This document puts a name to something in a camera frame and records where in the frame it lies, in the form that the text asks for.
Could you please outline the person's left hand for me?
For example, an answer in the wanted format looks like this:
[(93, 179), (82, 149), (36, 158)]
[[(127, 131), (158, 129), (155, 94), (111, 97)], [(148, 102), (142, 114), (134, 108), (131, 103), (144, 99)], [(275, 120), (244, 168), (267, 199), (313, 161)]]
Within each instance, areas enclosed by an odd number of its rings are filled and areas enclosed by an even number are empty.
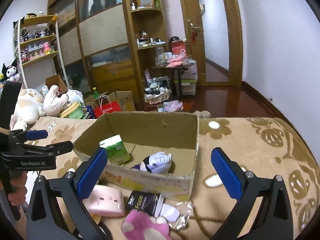
[(26, 171), (23, 171), (21, 175), (10, 180), (11, 186), (15, 188), (14, 192), (8, 194), (8, 200), (12, 206), (21, 206), (25, 202), (25, 195), (27, 194), (27, 188), (25, 187), (26, 182)]

